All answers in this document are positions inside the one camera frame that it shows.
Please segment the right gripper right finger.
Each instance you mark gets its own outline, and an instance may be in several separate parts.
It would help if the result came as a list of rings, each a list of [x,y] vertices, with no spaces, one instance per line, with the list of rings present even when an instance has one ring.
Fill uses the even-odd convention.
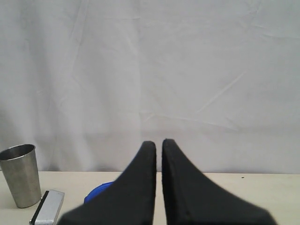
[[[275,225],[271,214],[223,189],[173,139],[162,143],[162,186],[169,225]]]

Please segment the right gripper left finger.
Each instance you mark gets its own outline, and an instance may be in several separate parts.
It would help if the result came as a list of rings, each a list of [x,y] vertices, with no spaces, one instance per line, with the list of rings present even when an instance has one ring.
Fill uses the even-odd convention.
[[[156,146],[144,141],[123,173],[103,192],[66,212],[60,225],[151,225],[156,197]]]

